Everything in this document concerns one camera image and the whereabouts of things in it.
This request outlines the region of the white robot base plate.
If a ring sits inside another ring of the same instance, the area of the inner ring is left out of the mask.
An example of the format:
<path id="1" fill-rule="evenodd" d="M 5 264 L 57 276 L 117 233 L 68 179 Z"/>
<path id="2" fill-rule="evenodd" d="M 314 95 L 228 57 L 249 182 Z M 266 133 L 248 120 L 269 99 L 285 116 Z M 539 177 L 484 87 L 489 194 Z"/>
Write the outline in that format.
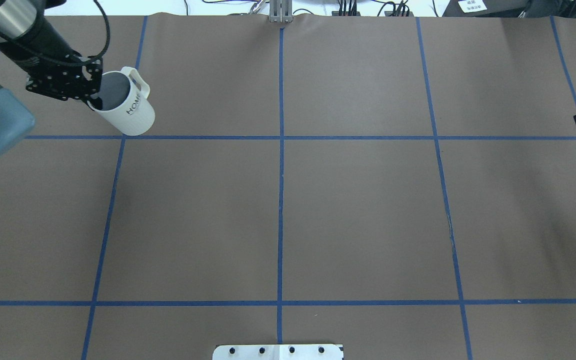
<path id="1" fill-rule="evenodd" d="M 340 344 L 231 344 L 219 345 L 213 360 L 343 360 Z"/>

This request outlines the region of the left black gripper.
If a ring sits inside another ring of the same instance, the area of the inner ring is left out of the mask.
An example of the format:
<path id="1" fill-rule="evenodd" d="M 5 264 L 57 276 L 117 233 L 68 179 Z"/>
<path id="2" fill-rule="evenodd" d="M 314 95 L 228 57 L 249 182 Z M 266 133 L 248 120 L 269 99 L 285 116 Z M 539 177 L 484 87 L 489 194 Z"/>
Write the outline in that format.
<path id="1" fill-rule="evenodd" d="M 26 64 L 26 91 L 55 100 L 87 101 L 93 111 L 103 111 L 103 99 L 96 94 L 101 88 L 103 60 L 83 66 L 62 66 L 39 57 Z"/>

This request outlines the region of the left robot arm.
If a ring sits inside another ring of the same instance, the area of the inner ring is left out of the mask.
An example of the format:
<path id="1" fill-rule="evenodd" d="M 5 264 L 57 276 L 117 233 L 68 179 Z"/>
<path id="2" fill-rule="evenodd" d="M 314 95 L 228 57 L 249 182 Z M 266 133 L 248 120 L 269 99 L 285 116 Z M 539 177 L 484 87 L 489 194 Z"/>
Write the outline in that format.
<path id="1" fill-rule="evenodd" d="M 0 57 L 23 71 L 26 91 L 94 109 L 102 104 L 103 56 L 111 43 L 109 17 L 96 0 L 105 32 L 103 48 L 94 55 L 82 55 L 46 17 L 46 10 L 64 4 L 63 0 L 0 0 Z M 0 155 L 25 139 L 35 125 L 31 110 L 0 84 Z"/>

